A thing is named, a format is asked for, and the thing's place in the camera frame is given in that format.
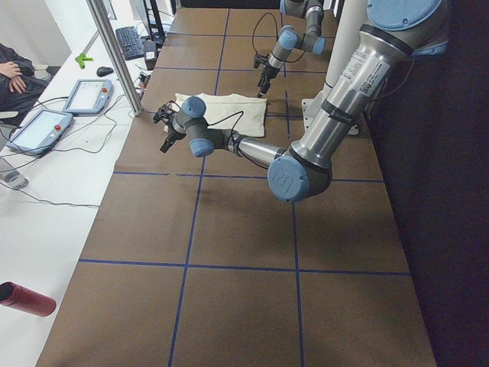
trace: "dark clothing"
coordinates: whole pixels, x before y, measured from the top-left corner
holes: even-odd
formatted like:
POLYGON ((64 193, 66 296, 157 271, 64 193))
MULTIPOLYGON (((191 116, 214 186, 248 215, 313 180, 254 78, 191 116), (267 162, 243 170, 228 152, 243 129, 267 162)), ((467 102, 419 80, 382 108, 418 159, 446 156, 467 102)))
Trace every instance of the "dark clothing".
POLYGON ((10 78, 0 74, 0 111, 17 111, 16 117, 5 122, 9 125, 19 126, 46 88, 47 81, 34 78, 34 67, 30 60, 24 59, 11 48, 0 44, 0 63, 7 63, 8 61, 13 61, 21 68, 23 74, 21 78, 26 89, 22 94, 16 91, 11 92, 8 88, 10 78))

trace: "computer mouse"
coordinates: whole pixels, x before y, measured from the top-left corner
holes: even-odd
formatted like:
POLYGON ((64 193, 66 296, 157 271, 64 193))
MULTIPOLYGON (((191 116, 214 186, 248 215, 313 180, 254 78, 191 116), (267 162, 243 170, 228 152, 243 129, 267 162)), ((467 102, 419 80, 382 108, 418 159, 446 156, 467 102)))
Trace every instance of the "computer mouse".
POLYGON ((100 67, 97 69, 97 76, 106 76, 114 73, 114 69, 111 67, 100 67))

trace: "white sticker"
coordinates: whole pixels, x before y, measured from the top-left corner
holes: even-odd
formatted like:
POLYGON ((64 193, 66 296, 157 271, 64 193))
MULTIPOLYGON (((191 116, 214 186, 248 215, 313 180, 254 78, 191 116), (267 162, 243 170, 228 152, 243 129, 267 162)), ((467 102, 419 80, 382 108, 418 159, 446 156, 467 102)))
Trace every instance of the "white sticker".
POLYGON ((356 50, 342 77, 360 94, 370 97, 384 79, 390 65, 384 60, 356 50))
POLYGON ((367 54, 360 51, 355 51, 353 53, 353 56, 351 56, 350 62, 343 70, 343 76, 346 79, 353 80, 357 76, 361 68, 364 66, 367 59, 367 54))

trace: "red bottle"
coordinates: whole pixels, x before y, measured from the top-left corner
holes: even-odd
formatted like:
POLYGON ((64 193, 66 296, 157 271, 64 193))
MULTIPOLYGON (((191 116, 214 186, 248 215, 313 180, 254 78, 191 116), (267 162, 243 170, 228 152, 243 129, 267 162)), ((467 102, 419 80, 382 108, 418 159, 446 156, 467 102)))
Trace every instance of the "red bottle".
POLYGON ((53 298, 7 281, 0 284, 0 304, 37 316, 51 315, 56 309, 53 298))

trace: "brown table surface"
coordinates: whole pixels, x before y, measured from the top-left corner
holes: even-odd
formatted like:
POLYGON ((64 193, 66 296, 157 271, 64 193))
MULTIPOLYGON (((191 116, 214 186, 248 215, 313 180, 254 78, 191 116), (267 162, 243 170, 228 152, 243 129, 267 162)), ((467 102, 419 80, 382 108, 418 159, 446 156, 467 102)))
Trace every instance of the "brown table surface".
MULTIPOLYGON (((178 10, 37 366, 435 365, 369 138, 347 137, 331 187, 294 205, 228 152, 159 151, 152 116, 174 93, 256 96, 263 13, 178 10)), ((274 33, 266 17, 261 53, 274 33)), ((267 140, 301 136, 331 49, 272 82, 267 140)))

